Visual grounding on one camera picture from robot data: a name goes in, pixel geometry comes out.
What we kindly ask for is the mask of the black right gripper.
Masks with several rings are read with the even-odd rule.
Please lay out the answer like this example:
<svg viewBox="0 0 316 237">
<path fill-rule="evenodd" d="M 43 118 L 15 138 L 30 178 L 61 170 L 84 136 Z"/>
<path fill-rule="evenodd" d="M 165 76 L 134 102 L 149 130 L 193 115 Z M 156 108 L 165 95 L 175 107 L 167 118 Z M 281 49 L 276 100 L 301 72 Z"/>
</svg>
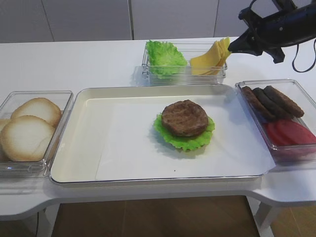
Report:
<svg viewBox="0 0 316 237">
<path fill-rule="evenodd" d="M 282 63 L 283 47 L 299 45 L 316 37 L 316 3 L 298 8 L 291 0 L 274 0 L 278 12 L 261 17 L 252 10 L 255 1 L 240 11 L 238 18 L 248 29 L 230 43 L 231 53 L 260 56 L 263 52 L 273 58 L 275 64 Z"/>
</svg>

